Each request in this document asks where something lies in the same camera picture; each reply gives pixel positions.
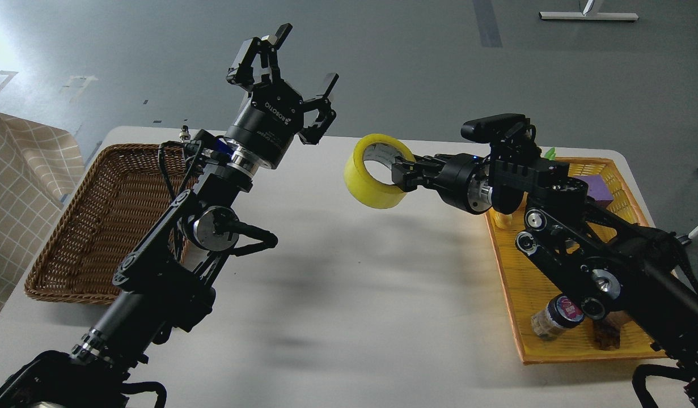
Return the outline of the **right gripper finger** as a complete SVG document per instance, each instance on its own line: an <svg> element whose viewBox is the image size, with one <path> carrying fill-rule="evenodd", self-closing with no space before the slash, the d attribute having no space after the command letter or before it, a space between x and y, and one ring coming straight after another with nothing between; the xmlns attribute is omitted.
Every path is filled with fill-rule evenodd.
<svg viewBox="0 0 698 408"><path fill-rule="evenodd" d="M426 160L399 160L391 167L392 183L403 193L410 193L421 186L432 189L434 164Z"/></svg>

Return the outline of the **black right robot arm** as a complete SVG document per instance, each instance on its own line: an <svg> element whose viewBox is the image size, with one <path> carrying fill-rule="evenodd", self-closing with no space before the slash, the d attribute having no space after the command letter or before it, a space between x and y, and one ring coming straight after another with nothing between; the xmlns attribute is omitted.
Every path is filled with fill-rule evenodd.
<svg viewBox="0 0 698 408"><path fill-rule="evenodd" d="M644 407L655 407L649 376L686 383L698 407L698 281L675 234L631 224L588 196L588 185L569 176L569 164L542 157L536 129L523 114L467 121L463 138L487 144L469 154L396 156L392 181L408 193L434 189L442 200L471 214L511 214L526 201L524 228L515 247L593 320L626 312L674 367L643 364L632 385Z"/></svg>

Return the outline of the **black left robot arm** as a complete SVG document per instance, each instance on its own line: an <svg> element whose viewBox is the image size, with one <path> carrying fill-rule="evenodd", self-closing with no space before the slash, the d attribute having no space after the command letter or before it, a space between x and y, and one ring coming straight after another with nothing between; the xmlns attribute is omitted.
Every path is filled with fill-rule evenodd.
<svg viewBox="0 0 698 408"><path fill-rule="evenodd" d="M147 363L149 345L167 342L174 328L190 331L212 311L213 283L230 256L276 247L276 235L239 220L232 204L258 168L279 165L295 136L316 145L336 118L329 99L336 73L310 100L281 76L278 50L291 30L286 23L243 42L226 79L247 94L223 136L191 136L183 126L179 141L159 146L171 203L116 267L120 294L69 353L45 351L7 378L0 407L125 407L138 393L165 406L164 385L130 383L129 370Z"/></svg>

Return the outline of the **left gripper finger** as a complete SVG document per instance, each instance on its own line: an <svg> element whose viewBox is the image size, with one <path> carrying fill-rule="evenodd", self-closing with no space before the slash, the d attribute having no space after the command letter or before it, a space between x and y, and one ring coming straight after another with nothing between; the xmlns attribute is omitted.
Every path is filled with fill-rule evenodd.
<svg viewBox="0 0 698 408"><path fill-rule="evenodd" d="M338 73L328 73L324 79L323 91L302 104L302 113L318 112L315 121L298 132L298 137L301 139L302 144L317 145L331 124L333 124L336 118L336 111L332 108L329 97L338 79Z"/></svg>
<svg viewBox="0 0 698 408"><path fill-rule="evenodd" d="M256 86L275 85L281 82L283 78L278 65L278 50L292 29L291 23L285 23L279 26L278 31L273 35L246 39L230 65L226 75L227 82L240 86L245 91L252 91ZM263 69L259 81L253 74L253 62L256 57L260 57L261 69Z"/></svg>

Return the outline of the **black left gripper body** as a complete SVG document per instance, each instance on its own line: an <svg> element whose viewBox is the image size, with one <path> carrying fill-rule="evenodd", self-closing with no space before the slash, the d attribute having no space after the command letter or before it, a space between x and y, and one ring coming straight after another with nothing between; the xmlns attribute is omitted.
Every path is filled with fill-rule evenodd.
<svg viewBox="0 0 698 408"><path fill-rule="evenodd" d="M275 169L304 121L299 119L303 97L286 80L260 83L248 91L225 137L242 145Z"/></svg>

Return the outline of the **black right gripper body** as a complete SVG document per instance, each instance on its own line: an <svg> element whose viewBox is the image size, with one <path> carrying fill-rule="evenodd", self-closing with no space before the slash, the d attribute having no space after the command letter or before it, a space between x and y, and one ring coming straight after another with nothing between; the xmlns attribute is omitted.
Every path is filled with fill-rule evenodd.
<svg viewBox="0 0 698 408"><path fill-rule="evenodd" d="M424 156L426 188L436 191L443 202L461 211L479 215L492 206L492 187L487 161L471 154Z"/></svg>

